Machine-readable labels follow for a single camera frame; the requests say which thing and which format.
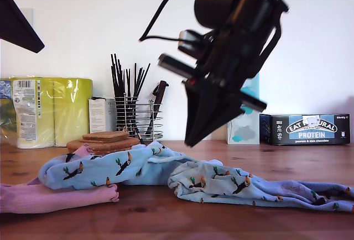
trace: wooden coaster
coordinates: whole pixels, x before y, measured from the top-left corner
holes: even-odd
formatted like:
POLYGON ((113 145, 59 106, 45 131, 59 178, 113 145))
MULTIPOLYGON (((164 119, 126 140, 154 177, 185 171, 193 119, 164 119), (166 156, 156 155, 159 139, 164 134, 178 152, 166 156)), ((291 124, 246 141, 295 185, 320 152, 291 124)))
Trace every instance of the wooden coaster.
POLYGON ((82 135, 84 140, 100 140, 102 143, 117 142, 125 140, 129 137, 129 132, 125 131, 109 131, 109 132, 96 132, 82 135))
POLYGON ((100 140, 96 140, 96 139, 79 139, 80 142, 83 143, 112 143, 112 142, 120 142, 124 139, 121 138, 112 138, 112 139, 100 139, 100 140))
MULTIPOLYGON (((137 138, 127 138, 125 140, 120 140, 119 142, 111 143, 89 143, 89 146, 92 148, 92 151, 96 155, 108 154, 120 152, 123 150, 130 150, 132 146, 139 144, 140 141, 137 138)), ((74 152, 79 147, 83 145, 79 139, 73 140, 72 142, 67 143, 67 148, 69 152, 74 152)))

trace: yellow paper towel package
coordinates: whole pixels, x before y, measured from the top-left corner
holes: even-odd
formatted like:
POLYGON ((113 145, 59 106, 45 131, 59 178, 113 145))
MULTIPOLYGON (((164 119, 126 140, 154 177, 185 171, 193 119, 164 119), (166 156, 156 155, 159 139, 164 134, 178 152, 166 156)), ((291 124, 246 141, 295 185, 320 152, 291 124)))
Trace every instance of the yellow paper towel package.
POLYGON ((2 137, 18 148, 65 147, 89 132, 89 79, 1 79, 0 91, 2 137))
POLYGON ((17 147, 52 147, 55 143, 53 82, 39 77, 11 80, 17 121, 17 147))
POLYGON ((55 146, 65 147, 90 132, 89 98, 92 81, 77 78, 53 78, 55 146))
POLYGON ((16 111, 12 101, 12 81, 0 80, 0 130, 1 140, 17 145, 16 111))

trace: white box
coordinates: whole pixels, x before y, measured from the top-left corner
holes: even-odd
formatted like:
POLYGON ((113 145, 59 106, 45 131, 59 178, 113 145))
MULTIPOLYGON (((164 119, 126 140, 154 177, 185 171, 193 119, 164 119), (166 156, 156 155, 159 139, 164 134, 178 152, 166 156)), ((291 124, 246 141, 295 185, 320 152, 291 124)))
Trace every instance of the white box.
POLYGON ((114 98, 92 97, 88 102, 90 133, 116 131, 117 112, 114 98))
MULTIPOLYGON (((247 80, 241 91, 259 98, 259 74, 247 80)), ((245 113, 227 124, 227 144, 259 144, 259 112, 247 106, 241 107, 245 113)))

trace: black box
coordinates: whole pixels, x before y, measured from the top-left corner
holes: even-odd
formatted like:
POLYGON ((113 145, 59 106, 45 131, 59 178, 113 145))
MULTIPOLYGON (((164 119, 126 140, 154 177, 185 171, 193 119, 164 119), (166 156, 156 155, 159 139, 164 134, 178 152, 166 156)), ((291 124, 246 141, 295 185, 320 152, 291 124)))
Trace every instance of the black box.
POLYGON ((271 145, 349 144, 349 114, 259 115, 259 138, 271 145))

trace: wire basket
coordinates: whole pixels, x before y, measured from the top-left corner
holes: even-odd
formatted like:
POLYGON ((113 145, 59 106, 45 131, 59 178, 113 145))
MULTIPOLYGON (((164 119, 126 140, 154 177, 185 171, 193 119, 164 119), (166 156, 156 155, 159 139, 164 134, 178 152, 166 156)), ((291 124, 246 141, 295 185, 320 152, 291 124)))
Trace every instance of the wire basket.
POLYGON ((159 114, 161 104, 138 103, 137 97, 124 94, 116 97, 117 131, 127 131, 130 137, 142 138, 146 141, 154 141, 163 137, 163 131, 159 114))

